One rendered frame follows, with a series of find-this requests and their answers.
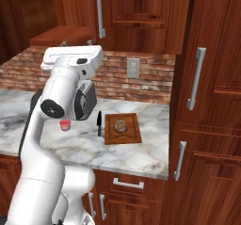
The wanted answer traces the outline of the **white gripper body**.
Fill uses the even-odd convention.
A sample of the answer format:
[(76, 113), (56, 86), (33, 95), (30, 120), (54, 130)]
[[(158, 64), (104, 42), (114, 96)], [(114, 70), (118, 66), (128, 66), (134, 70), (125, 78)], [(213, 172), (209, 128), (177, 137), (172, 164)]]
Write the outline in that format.
[(45, 71), (50, 71), (60, 56), (66, 56), (80, 59), (74, 61), (74, 66), (90, 63), (97, 68), (103, 55), (104, 50), (100, 45), (49, 47), (44, 52), (40, 67)]

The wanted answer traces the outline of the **wooden cabinet shelf board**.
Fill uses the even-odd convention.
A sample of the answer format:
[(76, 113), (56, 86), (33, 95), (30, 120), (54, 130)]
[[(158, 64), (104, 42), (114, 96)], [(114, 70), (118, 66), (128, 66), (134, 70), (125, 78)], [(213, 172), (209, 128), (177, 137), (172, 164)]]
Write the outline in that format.
[(95, 39), (94, 30), (87, 26), (59, 25), (30, 39), (32, 46), (58, 46), (63, 41), (69, 45), (86, 45)]

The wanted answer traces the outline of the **open wooden cabinet door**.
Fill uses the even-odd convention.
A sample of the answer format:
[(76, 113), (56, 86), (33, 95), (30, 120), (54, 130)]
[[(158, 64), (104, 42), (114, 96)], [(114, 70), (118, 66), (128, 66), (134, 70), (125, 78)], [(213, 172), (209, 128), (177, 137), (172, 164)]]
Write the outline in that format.
[(58, 25), (96, 27), (94, 0), (54, 0)]

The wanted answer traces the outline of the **red jam jar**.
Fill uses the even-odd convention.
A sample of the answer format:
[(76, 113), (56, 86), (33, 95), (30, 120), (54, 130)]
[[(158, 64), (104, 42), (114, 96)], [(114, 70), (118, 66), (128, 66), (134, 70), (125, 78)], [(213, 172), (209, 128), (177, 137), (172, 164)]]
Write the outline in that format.
[(71, 121), (70, 120), (61, 120), (59, 122), (59, 125), (63, 132), (67, 132), (71, 129)]

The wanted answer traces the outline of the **round grey bread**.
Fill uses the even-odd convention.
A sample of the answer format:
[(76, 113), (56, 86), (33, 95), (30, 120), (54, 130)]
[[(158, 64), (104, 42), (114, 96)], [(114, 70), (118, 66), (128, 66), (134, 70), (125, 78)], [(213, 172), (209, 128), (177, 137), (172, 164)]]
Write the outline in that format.
[(115, 122), (114, 128), (117, 133), (121, 134), (127, 131), (128, 125), (124, 120), (118, 120)]

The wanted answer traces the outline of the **wooden cutting board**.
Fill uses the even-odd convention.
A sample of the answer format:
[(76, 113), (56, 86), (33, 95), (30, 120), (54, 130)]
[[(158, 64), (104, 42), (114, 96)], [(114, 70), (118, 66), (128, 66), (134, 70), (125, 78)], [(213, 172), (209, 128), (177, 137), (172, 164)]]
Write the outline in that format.
[[(114, 125), (118, 120), (124, 120), (128, 129), (125, 133), (117, 133)], [(106, 145), (113, 144), (130, 144), (141, 143), (141, 134), (139, 131), (136, 113), (106, 114), (105, 115), (105, 135), (104, 143)]]

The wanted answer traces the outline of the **wooden base cabinet run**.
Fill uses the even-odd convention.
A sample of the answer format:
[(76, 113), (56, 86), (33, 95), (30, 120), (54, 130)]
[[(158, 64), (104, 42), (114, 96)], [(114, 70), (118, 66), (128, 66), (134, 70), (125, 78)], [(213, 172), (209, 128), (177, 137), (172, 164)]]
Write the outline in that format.
[(0, 217), (8, 215), (9, 205), (20, 174), (19, 158), (0, 154)]

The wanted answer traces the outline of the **wooden base cabinet door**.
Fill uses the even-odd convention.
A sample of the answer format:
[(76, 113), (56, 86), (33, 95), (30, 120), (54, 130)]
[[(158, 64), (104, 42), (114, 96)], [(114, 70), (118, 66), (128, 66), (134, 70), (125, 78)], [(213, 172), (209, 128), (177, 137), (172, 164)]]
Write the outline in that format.
[[(88, 200), (88, 193), (86, 193), (86, 194), (83, 196), (83, 204), (84, 204), (84, 207), (85, 207), (86, 211), (87, 211), (88, 214), (91, 216), (90, 206), (89, 206), (89, 200)], [(99, 223), (98, 223), (98, 218), (97, 218), (97, 211), (96, 211), (96, 209), (95, 209), (94, 197), (93, 197), (93, 206), (94, 206), (94, 211), (96, 212), (96, 216), (95, 216), (95, 218), (92, 218), (92, 217), (91, 217), (91, 218), (93, 219), (95, 225), (99, 225)]]
[(159, 225), (162, 204), (159, 201), (146, 201), (108, 193), (105, 195), (106, 219), (102, 225)]

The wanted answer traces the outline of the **low wooden tall cabinet door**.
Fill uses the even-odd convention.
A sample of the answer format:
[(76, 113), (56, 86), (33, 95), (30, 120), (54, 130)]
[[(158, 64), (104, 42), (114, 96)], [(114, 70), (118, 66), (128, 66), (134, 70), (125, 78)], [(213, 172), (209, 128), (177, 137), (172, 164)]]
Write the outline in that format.
[[(187, 143), (176, 182), (180, 141)], [(241, 129), (175, 126), (161, 225), (241, 225)]]

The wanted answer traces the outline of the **black knife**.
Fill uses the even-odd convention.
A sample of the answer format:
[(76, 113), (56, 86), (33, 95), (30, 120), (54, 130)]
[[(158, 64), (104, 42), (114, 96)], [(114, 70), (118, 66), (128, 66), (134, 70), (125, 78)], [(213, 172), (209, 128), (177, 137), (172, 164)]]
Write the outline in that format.
[(99, 111), (97, 116), (97, 128), (98, 128), (98, 137), (102, 135), (102, 111)]

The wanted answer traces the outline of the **wooden drawer front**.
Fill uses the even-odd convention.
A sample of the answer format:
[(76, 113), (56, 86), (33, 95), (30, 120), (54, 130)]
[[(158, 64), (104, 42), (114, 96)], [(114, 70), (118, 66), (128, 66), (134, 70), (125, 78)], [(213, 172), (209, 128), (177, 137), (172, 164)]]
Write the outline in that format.
[[(162, 201), (165, 193), (166, 182), (163, 180), (104, 171), (94, 170), (96, 176), (96, 188), (99, 193), (108, 193), (112, 195), (135, 198), (146, 201)], [(142, 188), (133, 188), (124, 185), (114, 185), (113, 181), (118, 178), (121, 183), (139, 185), (144, 184)]]

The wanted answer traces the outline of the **grey wall switch plate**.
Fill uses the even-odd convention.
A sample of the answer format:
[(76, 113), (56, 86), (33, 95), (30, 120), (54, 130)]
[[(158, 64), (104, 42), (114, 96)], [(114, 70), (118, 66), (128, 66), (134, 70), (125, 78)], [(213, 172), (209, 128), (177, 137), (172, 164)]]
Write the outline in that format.
[(128, 57), (127, 58), (127, 77), (139, 78), (139, 58)]

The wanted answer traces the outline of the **wooden wall cabinet door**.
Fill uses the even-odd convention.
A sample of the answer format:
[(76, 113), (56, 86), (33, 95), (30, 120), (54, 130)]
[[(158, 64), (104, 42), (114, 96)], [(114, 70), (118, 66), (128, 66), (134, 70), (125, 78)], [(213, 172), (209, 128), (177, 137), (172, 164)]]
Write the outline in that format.
[(179, 54), (189, 0), (102, 0), (108, 50)]

